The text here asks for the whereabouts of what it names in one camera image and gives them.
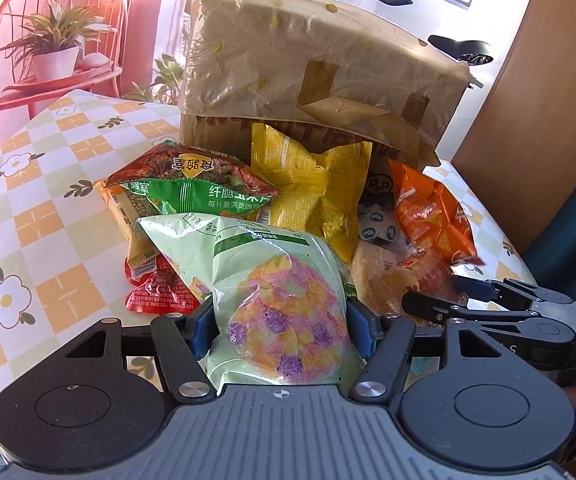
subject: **white flower pot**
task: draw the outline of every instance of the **white flower pot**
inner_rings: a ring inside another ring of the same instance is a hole
[[[33,69],[37,82],[71,76],[75,70],[78,53],[79,47],[73,46],[66,50],[33,56]]]

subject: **chair leg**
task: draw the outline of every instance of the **chair leg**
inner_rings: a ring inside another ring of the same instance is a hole
[[[110,93],[112,94],[111,97],[117,97],[119,99],[119,87],[117,86],[117,78],[113,77],[110,80]]]
[[[28,118],[33,119],[37,115],[37,103],[28,103]]]

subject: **barcode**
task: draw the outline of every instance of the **barcode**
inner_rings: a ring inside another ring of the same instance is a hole
[[[119,199],[117,198],[117,195],[114,194],[114,193],[113,193],[112,191],[110,191],[110,190],[108,191],[108,194],[109,194],[111,197],[113,197],[113,202],[114,202],[115,204],[119,205]]]
[[[264,206],[259,210],[257,222],[270,225],[270,208],[268,206]]]
[[[157,270],[157,261],[151,260],[149,262],[146,262],[143,265],[140,265],[139,267],[137,267],[134,270],[131,269],[130,274],[132,274],[132,278],[134,280],[138,280],[144,274],[148,274],[149,272],[154,272],[155,270]]]

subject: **yellow flower center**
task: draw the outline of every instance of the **yellow flower center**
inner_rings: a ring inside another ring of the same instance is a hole
[[[3,308],[8,308],[9,306],[11,306],[12,305],[12,296],[10,294],[4,294],[1,297],[0,305]]]

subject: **table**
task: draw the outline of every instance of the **table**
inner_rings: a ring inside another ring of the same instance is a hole
[[[103,317],[118,317],[124,325],[152,319],[124,307],[132,289],[124,277],[127,242],[92,185],[154,144],[177,140],[179,119],[175,106],[75,90],[2,145],[0,391]],[[455,267],[455,272],[533,283],[503,231],[452,165],[443,162],[426,173],[462,202],[486,262]],[[128,367],[150,378],[148,363],[129,359]]]

